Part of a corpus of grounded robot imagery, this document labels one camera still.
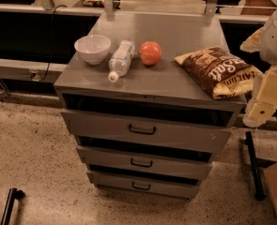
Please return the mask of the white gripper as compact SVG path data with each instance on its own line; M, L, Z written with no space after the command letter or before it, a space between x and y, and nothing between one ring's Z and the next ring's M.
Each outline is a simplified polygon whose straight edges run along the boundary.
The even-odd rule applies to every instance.
M254 79L252 98L243 115L243 124L249 128L264 125L277 110L277 66L271 66Z

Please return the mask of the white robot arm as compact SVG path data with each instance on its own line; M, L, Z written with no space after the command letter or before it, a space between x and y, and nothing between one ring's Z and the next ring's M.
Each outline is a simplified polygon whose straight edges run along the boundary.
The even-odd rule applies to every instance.
M265 22L240 45L247 53L259 52L262 61L270 68L254 78L252 98L249 100L243 124L249 128L258 128L265 124L277 110L277 9Z

